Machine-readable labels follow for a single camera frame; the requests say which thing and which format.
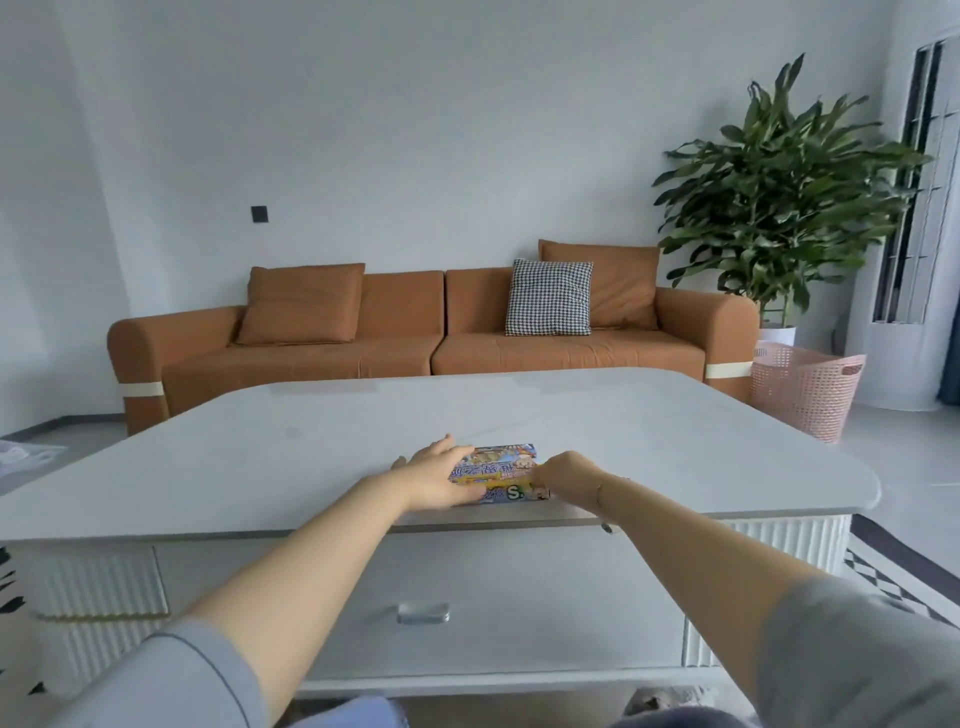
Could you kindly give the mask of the person's left hand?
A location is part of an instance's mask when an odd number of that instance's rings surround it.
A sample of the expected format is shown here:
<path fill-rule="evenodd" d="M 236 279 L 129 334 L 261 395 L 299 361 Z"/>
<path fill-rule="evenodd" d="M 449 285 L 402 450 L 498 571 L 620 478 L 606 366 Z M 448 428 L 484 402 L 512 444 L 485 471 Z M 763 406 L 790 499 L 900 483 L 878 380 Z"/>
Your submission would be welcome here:
<path fill-rule="evenodd" d="M 403 511 L 439 511 L 461 506 L 449 504 L 450 474 L 473 451 L 472 445 L 458 444 L 447 433 L 410 458 L 397 458 L 387 477 L 390 491 L 397 494 Z"/>

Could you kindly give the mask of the person's right hand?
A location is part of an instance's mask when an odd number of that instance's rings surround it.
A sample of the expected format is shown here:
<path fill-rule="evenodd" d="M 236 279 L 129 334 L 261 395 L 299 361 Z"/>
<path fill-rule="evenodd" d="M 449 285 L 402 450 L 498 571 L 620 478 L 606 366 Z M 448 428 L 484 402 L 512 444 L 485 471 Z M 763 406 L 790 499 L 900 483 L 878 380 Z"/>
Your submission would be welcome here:
<path fill-rule="evenodd" d="M 607 477 L 606 471 L 576 451 L 555 456 L 561 456 L 561 491 L 551 492 L 551 495 L 594 516 L 601 516 L 600 492 Z"/>

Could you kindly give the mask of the colourful snack box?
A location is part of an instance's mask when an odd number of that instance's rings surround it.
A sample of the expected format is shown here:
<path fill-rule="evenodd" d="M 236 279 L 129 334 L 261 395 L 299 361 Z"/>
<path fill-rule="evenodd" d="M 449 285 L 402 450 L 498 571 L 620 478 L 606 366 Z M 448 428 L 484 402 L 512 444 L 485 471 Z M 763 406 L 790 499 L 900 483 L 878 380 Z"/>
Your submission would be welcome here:
<path fill-rule="evenodd" d="M 533 443 L 478 446 L 450 473 L 461 486 L 482 484 L 484 496 L 477 504 L 527 504 L 551 499 L 551 492 L 533 482 L 538 466 Z"/>

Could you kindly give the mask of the person's right forearm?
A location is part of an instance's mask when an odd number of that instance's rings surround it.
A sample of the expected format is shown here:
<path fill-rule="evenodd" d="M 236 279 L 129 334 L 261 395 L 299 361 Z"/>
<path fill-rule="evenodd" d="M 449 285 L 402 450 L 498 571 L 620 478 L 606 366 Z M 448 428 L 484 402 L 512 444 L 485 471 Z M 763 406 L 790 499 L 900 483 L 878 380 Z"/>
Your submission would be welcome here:
<path fill-rule="evenodd" d="M 627 478 L 590 476 L 594 502 L 630 538 L 755 708 L 763 629 L 795 588 L 828 575 Z"/>

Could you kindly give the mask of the white coffee table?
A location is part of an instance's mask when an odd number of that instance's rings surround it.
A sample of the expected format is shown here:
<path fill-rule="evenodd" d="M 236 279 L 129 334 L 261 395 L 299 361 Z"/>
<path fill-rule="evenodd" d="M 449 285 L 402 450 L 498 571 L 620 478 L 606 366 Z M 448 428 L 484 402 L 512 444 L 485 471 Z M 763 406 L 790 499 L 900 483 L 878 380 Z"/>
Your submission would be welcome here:
<path fill-rule="evenodd" d="M 446 433 L 578 451 L 829 573 L 874 472 L 686 375 L 624 368 L 286 382 L 224 394 L 0 496 L 0 545 L 59 698 Z M 446 603 L 448 623 L 397 623 Z M 724 681 L 626 536 L 550 499 L 402 518 L 307 673 L 310 697 Z"/>

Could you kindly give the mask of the houndstooth black white cushion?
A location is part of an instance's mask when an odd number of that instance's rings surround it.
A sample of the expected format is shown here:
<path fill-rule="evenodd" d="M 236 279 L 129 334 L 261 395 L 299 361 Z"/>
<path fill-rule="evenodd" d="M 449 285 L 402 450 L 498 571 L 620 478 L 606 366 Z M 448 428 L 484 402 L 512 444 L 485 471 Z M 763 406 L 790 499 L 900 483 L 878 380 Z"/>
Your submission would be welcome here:
<path fill-rule="evenodd" d="M 594 263 L 518 258 L 511 269 L 505 334 L 592 334 Z"/>

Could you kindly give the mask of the tall orange sofa cushion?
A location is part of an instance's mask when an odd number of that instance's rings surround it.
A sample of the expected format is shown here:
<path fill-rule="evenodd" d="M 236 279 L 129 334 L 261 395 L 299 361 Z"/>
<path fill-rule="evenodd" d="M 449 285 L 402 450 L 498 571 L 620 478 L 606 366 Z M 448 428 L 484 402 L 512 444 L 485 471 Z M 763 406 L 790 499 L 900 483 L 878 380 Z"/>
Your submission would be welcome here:
<path fill-rule="evenodd" d="M 541 261 L 589 262 L 593 265 L 590 324 L 594 329 L 657 331 L 655 309 L 657 247 L 565 244 L 540 239 Z"/>

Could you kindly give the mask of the orange fabric sofa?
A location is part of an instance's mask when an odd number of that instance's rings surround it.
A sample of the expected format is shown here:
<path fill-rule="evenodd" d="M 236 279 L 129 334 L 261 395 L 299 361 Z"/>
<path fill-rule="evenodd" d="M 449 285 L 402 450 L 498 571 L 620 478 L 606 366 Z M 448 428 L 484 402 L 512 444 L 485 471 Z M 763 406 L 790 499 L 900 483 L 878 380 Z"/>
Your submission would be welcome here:
<path fill-rule="evenodd" d="M 508 336 L 511 279 L 512 268 L 366 272 L 347 344 L 239 346 L 246 304 L 116 321 L 106 346 L 126 434 L 273 383 L 651 368 L 747 401 L 761 329 L 750 299 L 656 286 L 657 330 Z"/>

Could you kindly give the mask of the wide orange sofa cushion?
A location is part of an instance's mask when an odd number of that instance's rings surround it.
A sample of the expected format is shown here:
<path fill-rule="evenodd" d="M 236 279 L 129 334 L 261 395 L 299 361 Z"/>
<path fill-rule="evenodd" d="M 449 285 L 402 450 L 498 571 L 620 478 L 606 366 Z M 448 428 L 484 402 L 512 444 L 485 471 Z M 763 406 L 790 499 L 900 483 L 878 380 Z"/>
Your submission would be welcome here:
<path fill-rule="evenodd" d="M 250 269 L 235 343 L 245 347 L 354 342 L 364 263 Z"/>

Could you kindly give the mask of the pink plastic laundry basket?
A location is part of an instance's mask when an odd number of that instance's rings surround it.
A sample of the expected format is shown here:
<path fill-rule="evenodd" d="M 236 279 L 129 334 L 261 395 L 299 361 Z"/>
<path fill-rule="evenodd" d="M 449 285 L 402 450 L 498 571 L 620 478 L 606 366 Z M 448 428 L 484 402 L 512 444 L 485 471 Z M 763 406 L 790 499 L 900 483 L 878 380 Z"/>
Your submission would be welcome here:
<path fill-rule="evenodd" d="M 750 376 L 750 405 L 824 443 L 837 444 L 850 413 L 866 355 L 837 357 L 758 342 Z"/>

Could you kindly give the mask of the large green leafy plant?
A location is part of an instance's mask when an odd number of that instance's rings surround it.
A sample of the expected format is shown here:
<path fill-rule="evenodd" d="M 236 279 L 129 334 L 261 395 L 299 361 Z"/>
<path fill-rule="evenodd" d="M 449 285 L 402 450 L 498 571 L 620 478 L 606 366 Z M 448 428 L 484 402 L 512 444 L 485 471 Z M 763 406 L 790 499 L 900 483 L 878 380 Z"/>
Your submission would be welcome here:
<path fill-rule="evenodd" d="M 658 248 L 689 250 L 670 285 L 714 273 L 720 293 L 750 300 L 761 317 L 774 310 L 783 325 L 809 310 L 811 285 L 842 283 L 894 235 L 917 194 L 910 182 L 933 161 L 884 137 L 882 122 L 849 123 L 868 96 L 795 112 L 805 59 L 781 67 L 771 89 L 750 83 L 740 125 L 665 151 L 670 168 L 652 184 L 663 188 Z"/>

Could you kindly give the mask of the person's grey shirt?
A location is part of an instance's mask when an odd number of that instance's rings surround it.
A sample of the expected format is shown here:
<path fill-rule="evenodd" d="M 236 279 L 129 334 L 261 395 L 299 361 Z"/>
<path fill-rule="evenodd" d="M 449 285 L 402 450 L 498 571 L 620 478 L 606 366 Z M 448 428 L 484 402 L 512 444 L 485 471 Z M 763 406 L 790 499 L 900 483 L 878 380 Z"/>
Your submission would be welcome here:
<path fill-rule="evenodd" d="M 840 578 L 793 589 L 767 619 L 763 728 L 960 728 L 960 630 Z M 47 728 L 268 728 L 257 676 L 212 626 L 148 637 Z"/>

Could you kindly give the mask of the blue curtain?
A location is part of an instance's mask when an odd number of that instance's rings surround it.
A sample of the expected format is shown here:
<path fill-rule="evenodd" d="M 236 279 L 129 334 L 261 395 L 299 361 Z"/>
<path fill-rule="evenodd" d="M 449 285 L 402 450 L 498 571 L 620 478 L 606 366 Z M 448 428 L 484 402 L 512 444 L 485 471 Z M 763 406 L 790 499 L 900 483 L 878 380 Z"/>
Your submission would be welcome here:
<path fill-rule="evenodd" d="M 937 400 L 945 406 L 960 407 L 960 295 L 947 339 Z"/>

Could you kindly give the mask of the white tower air conditioner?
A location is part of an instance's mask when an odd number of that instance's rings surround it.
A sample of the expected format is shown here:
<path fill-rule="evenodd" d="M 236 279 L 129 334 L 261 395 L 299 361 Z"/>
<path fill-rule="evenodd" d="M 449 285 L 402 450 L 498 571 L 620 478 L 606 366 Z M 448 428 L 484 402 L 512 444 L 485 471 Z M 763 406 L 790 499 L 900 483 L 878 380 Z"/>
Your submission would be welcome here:
<path fill-rule="evenodd" d="M 960 201 L 960 27 L 907 50 L 889 72 L 883 121 L 930 161 L 895 176 L 913 197 L 856 275 L 845 352 L 866 358 L 858 404 L 930 411 L 939 407 L 951 299 L 960 292 L 960 273 L 940 264 L 960 261 L 950 241 Z"/>

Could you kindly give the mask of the white plastic bag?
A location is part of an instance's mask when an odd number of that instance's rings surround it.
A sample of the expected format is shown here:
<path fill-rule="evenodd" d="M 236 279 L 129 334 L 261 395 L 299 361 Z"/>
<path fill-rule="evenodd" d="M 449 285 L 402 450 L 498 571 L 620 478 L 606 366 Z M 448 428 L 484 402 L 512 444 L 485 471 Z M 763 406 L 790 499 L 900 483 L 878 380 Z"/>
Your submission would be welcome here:
<path fill-rule="evenodd" d="M 0 440 L 0 497 L 49 471 L 67 451 L 63 445 Z"/>

